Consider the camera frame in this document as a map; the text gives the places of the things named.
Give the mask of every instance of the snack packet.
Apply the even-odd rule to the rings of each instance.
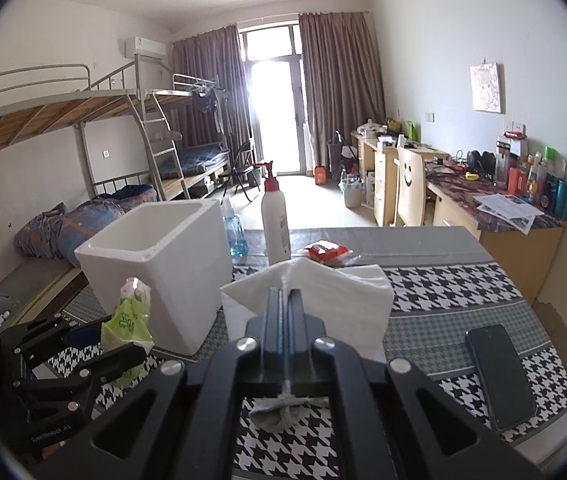
[[[148,331],[150,313],[150,287],[138,278],[128,278],[121,288],[119,304],[109,321],[101,324],[101,349],[104,352],[133,342],[144,347],[146,354],[154,346]],[[144,365],[138,365],[115,381],[120,388],[126,388],[139,376]]]
[[[359,256],[347,247],[328,240],[306,245],[301,250],[301,255],[328,267],[353,265],[359,259]]]

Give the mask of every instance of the green plastic bag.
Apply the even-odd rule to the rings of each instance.
[[[406,121],[406,139],[419,142],[419,133],[417,132],[417,126],[412,121]]]
[[[144,347],[146,354],[154,346],[148,331],[150,314],[150,287],[138,278],[128,278],[121,288],[119,304],[115,307],[110,321],[101,324],[101,349],[104,352],[115,349],[129,342]],[[120,388],[131,386],[139,377],[144,365],[138,365],[115,381]]]

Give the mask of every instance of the glass door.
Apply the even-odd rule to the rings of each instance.
[[[277,174],[305,174],[299,25],[244,31],[241,43],[257,153]]]

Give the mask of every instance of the white wall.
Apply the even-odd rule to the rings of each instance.
[[[372,0],[387,112],[450,153],[493,151],[504,120],[567,158],[567,7],[561,0]],[[506,115],[471,106],[469,67],[503,64]],[[435,123],[425,123],[425,113]],[[567,325],[567,230],[539,297]]]
[[[129,61],[124,57],[124,41],[131,36],[163,43],[169,39],[166,27],[120,12],[61,0],[13,0],[0,15],[0,72],[83,63],[89,65],[94,81]],[[170,76],[163,72],[157,65],[145,64],[142,86],[168,88]],[[67,75],[78,72],[57,70],[38,78]],[[1,84],[25,80],[34,78],[6,78]],[[0,94],[0,105],[83,86],[83,82],[61,83],[6,92]],[[116,86],[120,88],[119,78]],[[133,71],[126,73],[126,86],[134,87]],[[147,170],[144,145],[132,118],[89,123],[86,137],[97,180]],[[80,149],[76,133],[65,128],[0,151],[0,280],[19,263],[12,248],[19,228],[59,202],[74,208],[88,198]],[[109,150],[109,158],[103,158],[103,150]]]
[[[295,0],[234,9],[226,14],[203,15],[170,36],[179,41],[208,30],[237,23],[240,28],[295,19],[301,12],[355,12],[370,10],[368,0]]]

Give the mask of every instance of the chair with smiley face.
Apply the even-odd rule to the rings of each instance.
[[[427,207],[425,165],[419,153],[398,148],[399,196],[395,221],[408,227],[432,225],[432,211]]]

